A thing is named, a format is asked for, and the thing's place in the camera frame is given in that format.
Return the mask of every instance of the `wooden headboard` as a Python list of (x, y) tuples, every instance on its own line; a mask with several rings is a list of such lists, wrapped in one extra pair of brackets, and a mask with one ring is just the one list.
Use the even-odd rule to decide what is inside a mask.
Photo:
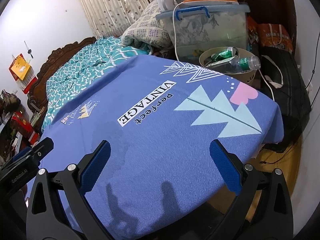
[(58, 48), (51, 53), (51, 55), (48, 57), (47, 62), (42, 65), (39, 73), (37, 74), (38, 80), (34, 84), (32, 84), (28, 93), (28, 107), (33, 113), (36, 111), (33, 105), (35, 105), (38, 109), (42, 109), (42, 107), (45, 107), (47, 109), (47, 80), (61, 66), (67, 63), (74, 56), (74, 54), (80, 51), (83, 47), (95, 43), (95, 41), (95, 37), (86, 38), (80, 43), (76, 41), (75, 43), (68, 44), (63, 48)]

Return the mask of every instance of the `teal patterned blanket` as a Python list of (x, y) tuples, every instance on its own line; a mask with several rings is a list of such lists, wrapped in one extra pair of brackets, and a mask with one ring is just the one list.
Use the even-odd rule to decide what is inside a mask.
[(149, 54), (147, 46), (136, 49), (120, 44), (121, 38), (100, 38), (75, 54), (47, 81), (48, 111), (42, 131), (50, 124), (59, 109), (69, 100), (86, 89), (95, 79), (120, 62), (140, 54)]

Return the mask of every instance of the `metal screw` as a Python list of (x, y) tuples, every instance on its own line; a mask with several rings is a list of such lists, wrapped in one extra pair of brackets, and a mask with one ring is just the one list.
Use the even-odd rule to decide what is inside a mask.
[(73, 171), (75, 168), (76, 168), (76, 165), (75, 165), (75, 164), (70, 164), (70, 165), (68, 166), (68, 171)]
[(282, 174), (282, 171), (281, 171), (281, 169), (275, 169), (275, 173), (276, 173), (277, 175), (281, 175), (281, 174)]
[(246, 164), (244, 166), (244, 168), (247, 170), (247, 171), (252, 171), (253, 170), (253, 166), (251, 164)]
[(39, 175), (44, 174), (44, 173), (45, 173), (45, 169), (40, 169), (40, 170), (38, 171), (38, 173), (39, 173)]

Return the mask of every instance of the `pink cloud graphic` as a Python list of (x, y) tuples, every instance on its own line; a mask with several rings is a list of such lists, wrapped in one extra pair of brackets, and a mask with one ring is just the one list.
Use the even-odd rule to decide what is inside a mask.
[(230, 102), (235, 105), (240, 105), (244, 103), (245, 105), (248, 103), (249, 99), (255, 99), (258, 97), (258, 91), (254, 88), (240, 82), (236, 91), (230, 98)]

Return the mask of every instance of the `blue gripper pad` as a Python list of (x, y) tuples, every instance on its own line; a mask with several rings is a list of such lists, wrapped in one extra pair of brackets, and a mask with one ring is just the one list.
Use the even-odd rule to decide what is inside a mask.
[(100, 143), (93, 154), (94, 156), (82, 171), (80, 176), (79, 190), (83, 194), (92, 190), (103, 168), (106, 166), (111, 155), (110, 143), (107, 141)]
[(224, 182), (230, 191), (239, 195), (242, 189), (241, 177), (226, 153), (227, 151), (221, 148), (215, 140), (210, 143), (210, 156), (217, 166)]
[(14, 157), (12, 157), (12, 161), (15, 162), (16, 160), (18, 160), (20, 157), (22, 157), (23, 155), (25, 155), (28, 151), (30, 151), (31, 148), (30, 147), (25, 147), (23, 150), (21, 150), (17, 155), (15, 155)]

